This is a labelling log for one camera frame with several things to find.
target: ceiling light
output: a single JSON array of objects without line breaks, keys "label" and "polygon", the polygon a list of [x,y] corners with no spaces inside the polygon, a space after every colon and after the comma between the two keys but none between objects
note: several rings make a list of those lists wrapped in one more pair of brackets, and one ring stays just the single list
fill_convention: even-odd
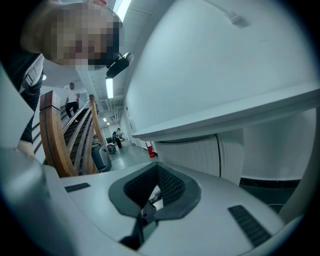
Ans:
[{"label": "ceiling light", "polygon": [[122,22],[125,20],[130,3],[131,0],[117,0],[114,4],[113,11],[119,16]]},{"label": "ceiling light", "polygon": [[114,86],[112,78],[105,79],[106,93],[108,94],[108,99],[114,97]]}]

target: floor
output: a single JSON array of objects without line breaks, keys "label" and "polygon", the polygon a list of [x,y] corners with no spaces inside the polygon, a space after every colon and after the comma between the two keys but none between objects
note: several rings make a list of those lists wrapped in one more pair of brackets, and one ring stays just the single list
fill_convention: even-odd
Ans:
[{"label": "floor", "polygon": [[[116,146],[116,153],[111,156],[112,167],[110,171],[116,171],[142,163],[159,161],[158,156],[150,158],[146,150],[134,144],[128,145],[126,143],[127,142],[123,144],[122,149]],[[266,188],[248,185],[240,185],[240,187],[269,205],[277,213],[295,191],[295,188]]]},{"label": "floor", "polygon": [[116,146],[116,153],[111,156],[112,167],[110,171],[116,171],[142,163],[159,161],[158,156],[150,158],[146,150],[134,144],[128,145],[126,143],[128,142],[125,142],[121,149]]}]

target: white ledge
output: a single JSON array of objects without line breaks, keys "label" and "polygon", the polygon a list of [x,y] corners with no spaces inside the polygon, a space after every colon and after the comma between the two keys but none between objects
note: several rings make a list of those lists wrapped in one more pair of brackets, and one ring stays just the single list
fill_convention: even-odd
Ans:
[{"label": "white ledge", "polygon": [[142,141],[172,141],[269,122],[320,105],[320,82],[273,90],[181,116],[132,134]]}]

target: gray bin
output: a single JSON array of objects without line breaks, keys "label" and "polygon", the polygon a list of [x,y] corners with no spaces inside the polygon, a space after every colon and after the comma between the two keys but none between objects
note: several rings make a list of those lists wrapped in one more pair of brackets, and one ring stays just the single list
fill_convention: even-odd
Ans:
[{"label": "gray bin", "polygon": [[112,166],[106,146],[100,143],[92,148],[92,159],[99,173],[108,172]]}]

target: red fire extinguisher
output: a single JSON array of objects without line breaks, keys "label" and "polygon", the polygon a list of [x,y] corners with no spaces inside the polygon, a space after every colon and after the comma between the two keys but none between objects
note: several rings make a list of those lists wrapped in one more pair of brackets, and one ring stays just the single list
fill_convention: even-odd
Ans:
[{"label": "red fire extinguisher", "polygon": [[146,141],[145,142],[146,148],[148,149],[148,153],[149,153],[149,157],[150,158],[154,158],[155,157],[155,152],[152,148],[151,142],[150,141]]}]

